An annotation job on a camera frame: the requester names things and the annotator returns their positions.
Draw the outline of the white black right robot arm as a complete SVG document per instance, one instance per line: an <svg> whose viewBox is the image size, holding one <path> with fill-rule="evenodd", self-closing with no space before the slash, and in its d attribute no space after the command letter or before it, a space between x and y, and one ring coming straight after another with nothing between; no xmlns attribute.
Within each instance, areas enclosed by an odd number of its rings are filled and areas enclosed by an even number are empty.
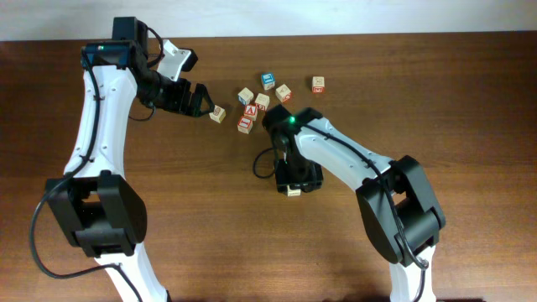
<svg viewBox="0 0 537 302"><path fill-rule="evenodd" d="M309 193L321 188L324 171L335 175L354 190L368 239L389 263L390 300L434 301L432 258L446 217L420 163L364 148L311 107L291 114L278 105L262 124L278 192Z"/></svg>

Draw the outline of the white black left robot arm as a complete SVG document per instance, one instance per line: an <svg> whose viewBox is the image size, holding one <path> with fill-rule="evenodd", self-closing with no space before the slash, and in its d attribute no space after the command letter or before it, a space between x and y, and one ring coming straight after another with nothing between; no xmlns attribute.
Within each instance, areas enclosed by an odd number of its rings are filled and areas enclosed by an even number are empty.
<svg viewBox="0 0 537 302"><path fill-rule="evenodd" d="M68 243L95 259L95 270L108 273L124 301L171 299L144 246L146 206L124 172L133 101L188 117L215 109L204 85L192 86L180 75L196 64L194 50L160 39L159 56L151 60L152 33L135 17L116 17L109 40L82 48L85 100L76 145L62 178L47 180L40 202L52 210Z"/></svg>

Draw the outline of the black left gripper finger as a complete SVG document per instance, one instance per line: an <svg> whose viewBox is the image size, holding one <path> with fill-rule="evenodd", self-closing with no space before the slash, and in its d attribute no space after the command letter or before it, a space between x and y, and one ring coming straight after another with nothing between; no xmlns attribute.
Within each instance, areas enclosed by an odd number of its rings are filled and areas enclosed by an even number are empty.
<svg viewBox="0 0 537 302"><path fill-rule="evenodd" d="M212 112L214 112L214 106L213 105L210 105L205 110L202 110L200 107L191 107L189 109L189 114L192 117L201 117L201 116L207 115L207 114L212 113Z"/></svg>
<svg viewBox="0 0 537 302"><path fill-rule="evenodd" d="M197 83L195 91L191 97L191 105L194 108L201 108L202 102L206 102L209 108L213 108L215 106L206 86L201 83Z"/></svg>

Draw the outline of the wooden block green letter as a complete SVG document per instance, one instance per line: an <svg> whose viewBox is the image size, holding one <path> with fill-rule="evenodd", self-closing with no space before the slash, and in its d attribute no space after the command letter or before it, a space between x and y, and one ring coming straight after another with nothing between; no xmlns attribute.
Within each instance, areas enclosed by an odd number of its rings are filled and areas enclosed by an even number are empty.
<svg viewBox="0 0 537 302"><path fill-rule="evenodd" d="M301 195L301 189L291 189L290 187L287 187L286 195L288 197L291 196L300 196Z"/></svg>

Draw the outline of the wooden block red apple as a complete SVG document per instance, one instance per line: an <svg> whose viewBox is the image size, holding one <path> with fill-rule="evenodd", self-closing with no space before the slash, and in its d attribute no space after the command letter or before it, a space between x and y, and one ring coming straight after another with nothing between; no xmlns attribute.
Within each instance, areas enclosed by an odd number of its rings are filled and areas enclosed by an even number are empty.
<svg viewBox="0 0 537 302"><path fill-rule="evenodd" d="M292 97L292 91L285 84L282 84L275 89L275 95L282 103L285 103Z"/></svg>

